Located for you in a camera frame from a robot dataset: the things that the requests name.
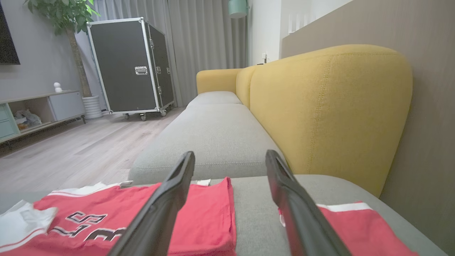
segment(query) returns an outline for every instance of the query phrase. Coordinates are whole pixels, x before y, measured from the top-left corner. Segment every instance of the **white plant pot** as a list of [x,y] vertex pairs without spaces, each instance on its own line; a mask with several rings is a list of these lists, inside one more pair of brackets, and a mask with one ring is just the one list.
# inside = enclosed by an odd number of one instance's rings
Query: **white plant pot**
[[99,96],[82,97],[84,108],[86,109],[85,119],[96,119],[103,117],[100,107]]

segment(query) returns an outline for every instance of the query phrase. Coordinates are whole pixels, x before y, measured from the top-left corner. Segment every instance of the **red garment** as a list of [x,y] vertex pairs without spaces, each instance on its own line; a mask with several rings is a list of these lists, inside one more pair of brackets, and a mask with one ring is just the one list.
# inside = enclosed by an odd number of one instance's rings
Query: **red garment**
[[318,206],[353,256],[418,256],[366,203]]
[[[16,243],[0,246],[0,251],[7,250],[0,255],[106,255],[158,186],[121,189],[111,185],[88,193],[76,189],[53,191],[34,204],[38,210],[58,208],[47,233],[25,229],[25,235]],[[23,220],[33,222],[26,216]],[[168,254],[234,256],[235,244],[230,179],[210,187],[190,185],[186,204],[177,215]]]

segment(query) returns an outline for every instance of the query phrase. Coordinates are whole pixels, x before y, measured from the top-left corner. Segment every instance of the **black screen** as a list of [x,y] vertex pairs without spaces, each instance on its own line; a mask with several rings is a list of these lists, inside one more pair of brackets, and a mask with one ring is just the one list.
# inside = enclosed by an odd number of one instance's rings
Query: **black screen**
[[0,64],[20,64],[0,3]]

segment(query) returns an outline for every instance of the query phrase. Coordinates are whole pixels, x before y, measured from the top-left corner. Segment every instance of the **beige partition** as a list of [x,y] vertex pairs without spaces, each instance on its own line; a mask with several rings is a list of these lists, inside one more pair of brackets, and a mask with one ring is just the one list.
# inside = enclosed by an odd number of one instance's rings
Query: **beige partition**
[[343,44],[389,47],[411,63],[411,109],[380,198],[455,255],[455,1],[353,0],[285,37],[281,53]]

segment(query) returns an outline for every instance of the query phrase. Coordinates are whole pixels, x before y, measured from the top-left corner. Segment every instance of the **curtain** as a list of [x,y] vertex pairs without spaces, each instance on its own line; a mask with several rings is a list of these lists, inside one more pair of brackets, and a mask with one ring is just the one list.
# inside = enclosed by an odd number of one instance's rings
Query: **curtain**
[[177,106],[197,95],[196,74],[246,66],[246,21],[228,16],[228,0],[97,0],[97,20],[144,17],[166,34]]

